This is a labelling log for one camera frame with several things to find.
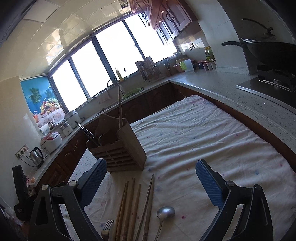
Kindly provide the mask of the gas stove top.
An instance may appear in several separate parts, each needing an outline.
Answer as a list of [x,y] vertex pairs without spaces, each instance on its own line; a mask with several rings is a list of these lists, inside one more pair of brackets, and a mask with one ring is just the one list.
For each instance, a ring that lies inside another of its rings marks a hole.
[[236,88],[272,101],[295,113],[295,71],[257,66],[258,76]]

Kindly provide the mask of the metal spoon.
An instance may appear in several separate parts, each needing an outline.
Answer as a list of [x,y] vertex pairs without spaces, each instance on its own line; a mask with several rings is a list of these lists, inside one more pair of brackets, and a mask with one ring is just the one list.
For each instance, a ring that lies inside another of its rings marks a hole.
[[159,238],[159,234],[161,232],[164,220],[173,217],[174,215],[175,209],[171,206],[164,206],[157,211],[157,218],[159,219],[159,228],[156,233],[156,237],[154,238],[154,241],[157,241]]

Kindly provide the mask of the paper towel roll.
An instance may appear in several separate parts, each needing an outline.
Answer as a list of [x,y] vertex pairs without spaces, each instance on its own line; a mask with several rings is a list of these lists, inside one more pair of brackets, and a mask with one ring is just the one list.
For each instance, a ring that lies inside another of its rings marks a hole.
[[40,127],[40,132],[43,135],[46,135],[49,131],[50,131],[50,127],[48,125],[44,125],[44,126]]

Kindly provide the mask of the black wok pan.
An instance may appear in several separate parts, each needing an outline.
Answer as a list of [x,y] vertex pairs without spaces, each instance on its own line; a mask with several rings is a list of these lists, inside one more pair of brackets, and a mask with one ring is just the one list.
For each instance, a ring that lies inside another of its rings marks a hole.
[[295,71],[295,44],[275,41],[272,33],[273,27],[266,27],[262,23],[250,19],[242,18],[243,21],[250,21],[260,25],[266,30],[263,40],[241,39],[241,42],[226,41],[222,46],[234,45],[242,49],[247,49],[258,59],[259,62],[276,70]]

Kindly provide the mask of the steel electric kettle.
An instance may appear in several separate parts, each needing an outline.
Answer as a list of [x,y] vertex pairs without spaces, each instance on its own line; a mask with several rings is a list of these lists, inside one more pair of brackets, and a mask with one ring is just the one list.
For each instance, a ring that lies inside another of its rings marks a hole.
[[29,158],[33,161],[37,168],[40,168],[44,163],[44,156],[40,148],[35,147],[30,151]]

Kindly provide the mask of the wall power socket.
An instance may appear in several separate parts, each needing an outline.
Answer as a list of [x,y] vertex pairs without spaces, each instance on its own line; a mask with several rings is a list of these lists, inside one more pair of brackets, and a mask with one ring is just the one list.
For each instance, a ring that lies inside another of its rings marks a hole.
[[15,156],[19,159],[22,155],[24,155],[28,151],[28,146],[25,144],[18,152],[16,152]]

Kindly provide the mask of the upper wooden wall cabinets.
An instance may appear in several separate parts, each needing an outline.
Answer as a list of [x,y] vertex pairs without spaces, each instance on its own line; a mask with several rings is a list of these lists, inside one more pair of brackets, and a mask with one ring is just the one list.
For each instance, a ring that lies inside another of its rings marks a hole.
[[198,38],[202,29],[186,1],[129,1],[135,14],[142,14],[147,23],[167,43],[181,45]]

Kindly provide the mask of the wooden utensil holder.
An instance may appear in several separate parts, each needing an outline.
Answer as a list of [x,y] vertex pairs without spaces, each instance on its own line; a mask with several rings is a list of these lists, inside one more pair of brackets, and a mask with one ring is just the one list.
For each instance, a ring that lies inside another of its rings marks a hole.
[[95,158],[107,162],[107,171],[142,171],[146,153],[127,119],[101,114],[95,137],[86,142],[87,149]]

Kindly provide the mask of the chrome sink faucet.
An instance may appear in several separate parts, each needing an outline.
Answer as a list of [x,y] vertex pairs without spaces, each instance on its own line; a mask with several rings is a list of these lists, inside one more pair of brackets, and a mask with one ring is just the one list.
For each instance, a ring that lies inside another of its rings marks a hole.
[[111,89],[112,87],[115,87],[115,86],[119,86],[121,92],[124,92],[123,87],[121,86],[120,82],[117,79],[111,78],[110,80],[108,80],[107,89]]

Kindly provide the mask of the tropical fruit poster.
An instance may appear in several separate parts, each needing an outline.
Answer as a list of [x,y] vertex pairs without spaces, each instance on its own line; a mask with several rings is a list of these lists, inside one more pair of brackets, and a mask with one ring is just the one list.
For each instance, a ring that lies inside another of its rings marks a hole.
[[59,123],[65,117],[47,76],[23,80],[21,88],[38,128],[46,128],[51,121]]

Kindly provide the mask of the metal fork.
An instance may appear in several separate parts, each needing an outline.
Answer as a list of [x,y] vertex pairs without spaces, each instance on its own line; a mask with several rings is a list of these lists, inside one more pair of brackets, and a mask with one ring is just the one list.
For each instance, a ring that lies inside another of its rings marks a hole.
[[110,219],[107,221],[105,226],[103,227],[101,231],[101,237],[103,241],[109,241],[112,238],[113,235],[113,225],[114,225],[114,220]]

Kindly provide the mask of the metal chopstick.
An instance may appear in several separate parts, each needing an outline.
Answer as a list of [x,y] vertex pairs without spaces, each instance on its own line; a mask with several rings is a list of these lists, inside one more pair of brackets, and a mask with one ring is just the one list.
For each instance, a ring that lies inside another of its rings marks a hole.
[[149,199],[148,199],[148,203],[147,203],[147,213],[146,213],[146,217],[145,217],[144,233],[143,233],[142,241],[147,241],[147,239],[148,239],[149,223],[150,223],[150,219],[151,219],[152,201],[153,201],[153,195],[154,195],[154,181],[155,181],[155,175],[153,174],[151,188],[149,191]]
[[147,196],[145,198],[144,207],[143,207],[143,210],[142,210],[142,215],[141,215],[140,220],[139,220],[139,224],[138,224],[138,227],[137,227],[137,231],[136,231],[134,241],[138,241],[138,239],[139,239],[139,234],[140,234],[140,230],[142,228],[142,224],[144,222],[144,216],[145,216],[145,212],[147,210],[147,205],[148,205],[149,196],[150,196],[150,193],[151,193],[151,188],[152,188],[153,183],[154,183],[154,174],[152,174],[150,184],[149,184],[149,188],[147,190]]

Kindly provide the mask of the metal knife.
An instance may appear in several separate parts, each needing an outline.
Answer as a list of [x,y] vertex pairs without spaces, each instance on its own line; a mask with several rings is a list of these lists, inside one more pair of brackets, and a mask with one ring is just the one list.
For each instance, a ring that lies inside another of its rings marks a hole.
[[123,126],[123,117],[122,117],[122,107],[121,107],[121,86],[118,86],[118,118],[119,118],[119,128]]

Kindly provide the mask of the green colander basket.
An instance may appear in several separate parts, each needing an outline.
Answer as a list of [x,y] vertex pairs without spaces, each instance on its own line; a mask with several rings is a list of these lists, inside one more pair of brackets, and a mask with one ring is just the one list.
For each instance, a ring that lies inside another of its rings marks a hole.
[[133,89],[131,91],[129,91],[128,93],[126,93],[122,99],[125,100],[125,99],[128,99],[130,98],[131,96],[134,96],[135,94],[138,94],[140,93],[141,91],[143,91],[143,88],[136,88],[136,89]]

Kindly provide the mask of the thin metal utensil gripper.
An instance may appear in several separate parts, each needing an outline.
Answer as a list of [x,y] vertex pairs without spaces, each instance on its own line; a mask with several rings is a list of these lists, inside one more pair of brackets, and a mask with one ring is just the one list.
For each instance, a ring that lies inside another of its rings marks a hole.
[[87,130],[85,127],[83,127],[81,124],[79,124],[77,121],[75,121],[75,123],[79,126],[79,128],[82,130],[83,133],[85,133],[85,135],[89,138],[89,140],[91,140],[91,142],[93,142],[93,144],[98,147],[99,143],[95,138],[95,135],[90,132],[89,130]]

